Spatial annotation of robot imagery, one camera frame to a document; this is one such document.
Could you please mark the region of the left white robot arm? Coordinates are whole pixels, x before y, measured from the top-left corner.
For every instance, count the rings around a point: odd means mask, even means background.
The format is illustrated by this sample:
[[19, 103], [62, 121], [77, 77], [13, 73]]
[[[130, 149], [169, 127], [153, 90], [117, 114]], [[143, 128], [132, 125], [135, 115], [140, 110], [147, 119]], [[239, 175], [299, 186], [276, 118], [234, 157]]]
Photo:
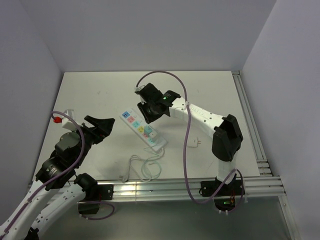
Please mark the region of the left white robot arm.
[[60, 137], [24, 199], [1, 225], [2, 240], [38, 240], [71, 205], [79, 201], [98, 204], [98, 182], [87, 173], [76, 174], [76, 169], [91, 147], [111, 134], [115, 119], [87, 115], [84, 119], [91, 124], [88, 127], [59, 111], [53, 111], [51, 118], [69, 131]]

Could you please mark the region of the white colourful power strip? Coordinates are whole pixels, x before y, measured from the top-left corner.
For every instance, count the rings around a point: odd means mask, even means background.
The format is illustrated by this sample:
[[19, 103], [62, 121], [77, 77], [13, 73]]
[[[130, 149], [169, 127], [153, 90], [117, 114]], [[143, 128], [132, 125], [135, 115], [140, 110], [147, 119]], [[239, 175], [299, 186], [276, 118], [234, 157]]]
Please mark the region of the white colourful power strip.
[[[155, 153], [160, 153], [167, 145], [167, 140], [152, 126], [146, 123], [145, 119], [132, 108], [127, 108], [119, 114], [120, 119]], [[156, 140], [151, 140], [144, 134], [144, 127], [150, 126], [158, 133]]]

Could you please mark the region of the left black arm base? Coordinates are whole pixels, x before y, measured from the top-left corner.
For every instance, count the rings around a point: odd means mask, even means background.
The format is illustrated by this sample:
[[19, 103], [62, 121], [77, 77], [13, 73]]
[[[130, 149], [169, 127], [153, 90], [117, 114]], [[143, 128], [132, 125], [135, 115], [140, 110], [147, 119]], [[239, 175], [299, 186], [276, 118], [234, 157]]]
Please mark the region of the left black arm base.
[[113, 198], [113, 184], [97, 184], [85, 192], [85, 198], [78, 204], [78, 212], [81, 215], [96, 215], [102, 204], [102, 201], [110, 201]]

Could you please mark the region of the white two-pin plug adapter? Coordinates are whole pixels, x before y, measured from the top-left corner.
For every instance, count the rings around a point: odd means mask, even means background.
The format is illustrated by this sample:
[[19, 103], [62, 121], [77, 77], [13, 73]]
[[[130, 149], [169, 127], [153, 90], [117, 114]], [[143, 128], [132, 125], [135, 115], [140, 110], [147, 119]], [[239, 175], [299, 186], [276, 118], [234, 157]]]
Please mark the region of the white two-pin plug adapter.
[[187, 140], [187, 144], [186, 146], [188, 148], [197, 148], [199, 145], [201, 144], [200, 139], [196, 136], [196, 137], [189, 137]]

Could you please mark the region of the white charger block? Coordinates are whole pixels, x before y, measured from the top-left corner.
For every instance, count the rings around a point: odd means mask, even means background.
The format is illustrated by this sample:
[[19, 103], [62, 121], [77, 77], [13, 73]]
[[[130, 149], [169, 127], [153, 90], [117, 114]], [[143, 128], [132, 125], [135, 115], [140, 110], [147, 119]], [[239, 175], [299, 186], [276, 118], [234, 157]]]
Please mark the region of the white charger block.
[[156, 131], [152, 131], [150, 134], [149, 134], [149, 138], [152, 140], [152, 141], [155, 141], [157, 138], [158, 138], [158, 133]]

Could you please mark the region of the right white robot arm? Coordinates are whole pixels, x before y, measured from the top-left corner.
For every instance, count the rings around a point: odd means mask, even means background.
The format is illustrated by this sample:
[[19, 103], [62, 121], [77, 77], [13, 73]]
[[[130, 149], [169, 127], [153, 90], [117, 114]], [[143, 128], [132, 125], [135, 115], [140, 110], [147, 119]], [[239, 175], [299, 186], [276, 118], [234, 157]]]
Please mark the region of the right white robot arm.
[[222, 116], [204, 110], [172, 90], [162, 93], [151, 83], [136, 87], [134, 92], [140, 96], [137, 107], [146, 123], [166, 115], [187, 122], [188, 132], [194, 125], [211, 137], [211, 151], [218, 159], [216, 189], [222, 195], [229, 194], [234, 188], [236, 154], [244, 139], [237, 118], [231, 114]]

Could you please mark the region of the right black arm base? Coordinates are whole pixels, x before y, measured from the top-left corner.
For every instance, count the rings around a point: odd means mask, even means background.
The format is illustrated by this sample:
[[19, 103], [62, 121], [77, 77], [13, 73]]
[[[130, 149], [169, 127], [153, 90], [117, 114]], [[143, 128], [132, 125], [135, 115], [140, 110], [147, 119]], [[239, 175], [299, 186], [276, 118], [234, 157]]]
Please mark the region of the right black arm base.
[[[208, 180], [200, 182], [199, 194], [202, 197], [210, 197], [220, 186], [218, 180]], [[215, 207], [220, 211], [231, 211], [236, 205], [236, 197], [242, 199], [245, 195], [245, 189], [241, 180], [234, 179], [230, 184], [224, 184], [221, 189], [215, 195], [216, 197], [224, 197], [214, 199]]]

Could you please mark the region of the teal charger plug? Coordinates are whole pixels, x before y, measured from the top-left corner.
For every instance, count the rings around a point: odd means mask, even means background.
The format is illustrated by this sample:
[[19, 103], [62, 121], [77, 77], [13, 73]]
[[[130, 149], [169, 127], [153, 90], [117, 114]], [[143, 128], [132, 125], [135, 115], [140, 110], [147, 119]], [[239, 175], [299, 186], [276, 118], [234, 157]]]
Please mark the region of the teal charger plug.
[[146, 125], [146, 126], [144, 127], [143, 132], [144, 132], [144, 134], [145, 134], [145, 135], [149, 136], [149, 135], [150, 135], [150, 133], [152, 133], [152, 132], [153, 132], [153, 128], [152, 128], [152, 127], [150, 127], [150, 126], [148, 126], [148, 125]]

